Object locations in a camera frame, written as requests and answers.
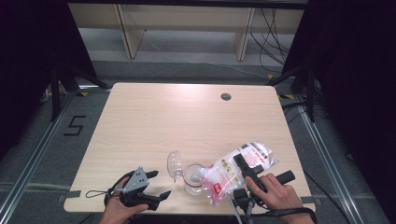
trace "snack package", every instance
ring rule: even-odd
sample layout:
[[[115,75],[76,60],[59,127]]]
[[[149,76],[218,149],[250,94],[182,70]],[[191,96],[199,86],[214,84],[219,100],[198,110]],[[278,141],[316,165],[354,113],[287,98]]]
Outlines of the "snack package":
[[[241,154],[250,168],[261,165],[268,170],[274,164],[272,151],[261,142],[246,143],[225,157],[215,161],[210,167],[202,168],[202,185],[210,202],[219,204],[235,189],[245,185],[245,179],[234,156]]]

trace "white desk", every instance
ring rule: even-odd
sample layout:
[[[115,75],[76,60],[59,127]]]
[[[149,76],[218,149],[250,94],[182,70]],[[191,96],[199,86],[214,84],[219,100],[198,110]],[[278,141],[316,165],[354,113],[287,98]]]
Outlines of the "white desk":
[[[231,94],[232,99],[222,100],[223,93]],[[175,184],[167,172],[167,156],[179,150],[184,164],[199,161],[209,166],[256,140],[271,148],[278,160],[269,172],[279,175],[292,170],[296,179],[290,184],[297,194],[311,196],[273,87],[118,83],[71,188],[81,190],[81,195],[67,199],[64,209],[102,212],[104,196],[86,198],[85,193],[107,190],[122,175],[142,166],[146,172],[159,171],[145,193],[158,196],[172,190],[157,211],[146,213],[231,215],[227,200],[213,206],[204,194],[186,193],[182,179]],[[313,204],[305,206],[315,210]]]

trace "person's left hand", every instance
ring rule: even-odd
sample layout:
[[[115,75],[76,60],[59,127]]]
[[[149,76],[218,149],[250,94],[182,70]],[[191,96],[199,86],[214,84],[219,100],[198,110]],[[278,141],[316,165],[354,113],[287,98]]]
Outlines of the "person's left hand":
[[[119,186],[124,186],[129,177],[125,177],[119,183]],[[100,224],[122,224],[129,217],[141,213],[149,209],[147,204],[139,204],[135,207],[125,207],[120,201],[120,193],[114,192],[111,198],[108,199],[105,212],[102,214]]]

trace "person's right hand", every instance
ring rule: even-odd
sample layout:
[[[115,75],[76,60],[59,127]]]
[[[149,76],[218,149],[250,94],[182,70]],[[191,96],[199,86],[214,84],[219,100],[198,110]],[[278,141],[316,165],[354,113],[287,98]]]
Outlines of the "person's right hand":
[[[247,187],[258,196],[270,209],[301,208],[303,203],[290,185],[282,185],[273,174],[263,175],[260,181],[267,188],[262,191],[250,177],[246,177]],[[309,214],[287,215],[280,218],[285,223],[314,223]]]

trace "wrist strap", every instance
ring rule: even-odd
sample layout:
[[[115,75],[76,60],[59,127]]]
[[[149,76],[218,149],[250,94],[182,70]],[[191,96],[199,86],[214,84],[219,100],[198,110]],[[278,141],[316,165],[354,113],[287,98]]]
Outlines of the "wrist strap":
[[[317,216],[315,215],[314,211],[312,211],[312,209],[307,208],[307,207],[269,210],[266,213],[252,214],[251,216],[252,217],[283,217],[283,216],[287,216],[287,215],[300,214],[300,213],[308,213],[309,216],[311,216],[312,221],[314,221],[315,224],[318,223]]]

